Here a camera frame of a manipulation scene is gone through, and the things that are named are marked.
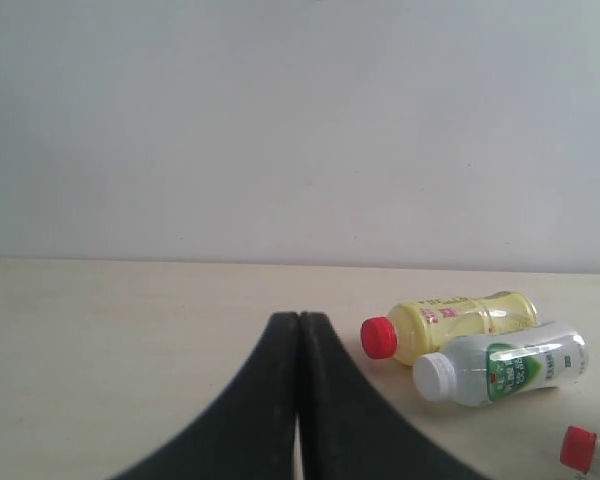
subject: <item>bottle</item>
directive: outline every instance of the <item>bottle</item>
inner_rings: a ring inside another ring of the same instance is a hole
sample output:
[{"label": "bottle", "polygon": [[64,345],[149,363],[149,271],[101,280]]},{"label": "bottle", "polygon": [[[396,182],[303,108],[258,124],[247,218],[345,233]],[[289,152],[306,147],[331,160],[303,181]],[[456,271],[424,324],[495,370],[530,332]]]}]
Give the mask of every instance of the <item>bottle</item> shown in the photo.
[{"label": "bottle", "polygon": [[573,383],[587,369],[582,337],[565,323],[519,332],[452,339],[413,367],[416,389],[426,400],[453,399],[477,407],[514,393]]},{"label": "bottle", "polygon": [[560,462],[585,475],[593,473],[600,477],[600,439],[584,428],[567,428],[560,451]]},{"label": "bottle", "polygon": [[386,317],[366,320],[360,338],[369,357],[393,356],[411,366],[420,355],[437,352],[453,337],[512,332],[536,324],[536,309],[527,297],[499,292],[484,298],[400,303]]}]

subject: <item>table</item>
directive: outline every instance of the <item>table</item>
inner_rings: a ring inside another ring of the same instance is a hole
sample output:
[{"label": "table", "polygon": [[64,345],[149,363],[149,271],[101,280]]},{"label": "table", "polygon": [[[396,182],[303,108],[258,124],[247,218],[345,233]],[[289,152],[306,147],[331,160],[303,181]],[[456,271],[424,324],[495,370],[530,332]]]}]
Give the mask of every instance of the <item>table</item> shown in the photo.
[{"label": "table", "polygon": [[[580,330],[591,363],[576,385],[427,404],[408,368],[362,352],[360,323],[399,301],[503,289]],[[565,428],[600,434],[600,275],[0,259],[0,480],[105,479],[138,461],[213,401],[278,310],[327,312],[372,385],[491,478],[571,479]]]}]

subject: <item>green label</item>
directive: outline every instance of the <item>green label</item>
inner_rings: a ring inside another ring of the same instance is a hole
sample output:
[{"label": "green label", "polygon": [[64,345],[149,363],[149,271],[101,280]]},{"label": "green label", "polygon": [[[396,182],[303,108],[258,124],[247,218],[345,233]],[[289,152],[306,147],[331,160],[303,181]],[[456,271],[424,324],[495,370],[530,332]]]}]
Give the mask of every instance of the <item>green label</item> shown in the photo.
[{"label": "green label", "polygon": [[496,401],[512,395],[533,381],[542,370],[534,348],[492,343],[487,349],[487,391]]}]

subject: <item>bottle label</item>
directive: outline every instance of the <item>bottle label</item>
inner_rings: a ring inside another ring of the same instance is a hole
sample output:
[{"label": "bottle label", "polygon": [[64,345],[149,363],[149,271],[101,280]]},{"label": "bottle label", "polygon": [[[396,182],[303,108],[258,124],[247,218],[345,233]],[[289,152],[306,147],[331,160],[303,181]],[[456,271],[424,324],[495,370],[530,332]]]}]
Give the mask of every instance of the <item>bottle label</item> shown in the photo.
[{"label": "bottle label", "polygon": [[491,401],[521,390],[552,386],[559,377],[575,379],[587,367],[584,342],[574,337],[541,345],[492,343],[486,361]]}]

